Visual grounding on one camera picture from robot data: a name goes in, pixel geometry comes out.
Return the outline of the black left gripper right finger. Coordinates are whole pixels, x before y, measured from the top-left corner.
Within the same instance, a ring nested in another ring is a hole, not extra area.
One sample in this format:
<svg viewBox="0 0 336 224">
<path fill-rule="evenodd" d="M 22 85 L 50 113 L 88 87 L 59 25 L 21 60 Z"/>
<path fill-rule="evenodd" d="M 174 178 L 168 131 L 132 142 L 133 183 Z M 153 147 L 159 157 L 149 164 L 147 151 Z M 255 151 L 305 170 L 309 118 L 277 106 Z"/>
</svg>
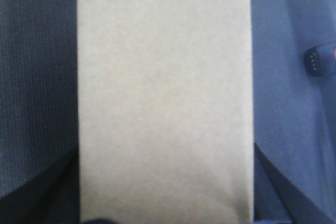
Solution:
<svg viewBox="0 0 336 224">
<path fill-rule="evenodd" d="M 255 148 L 255 213 L 268 223 L 335 223 Z"/>
</svg>

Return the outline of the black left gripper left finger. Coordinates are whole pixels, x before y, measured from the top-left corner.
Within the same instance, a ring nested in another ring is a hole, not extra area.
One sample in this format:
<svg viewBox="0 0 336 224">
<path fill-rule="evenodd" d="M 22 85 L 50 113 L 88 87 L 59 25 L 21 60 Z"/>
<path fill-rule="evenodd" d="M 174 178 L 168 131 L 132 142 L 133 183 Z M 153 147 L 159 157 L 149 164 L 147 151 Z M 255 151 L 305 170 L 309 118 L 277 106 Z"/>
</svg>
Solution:
<svg viewBox="0 0 336 224">
<path fill-rule="evenodd" d="M 1 223 L 79 222 L 77 147 L 1 197 Z"/>
</svg>

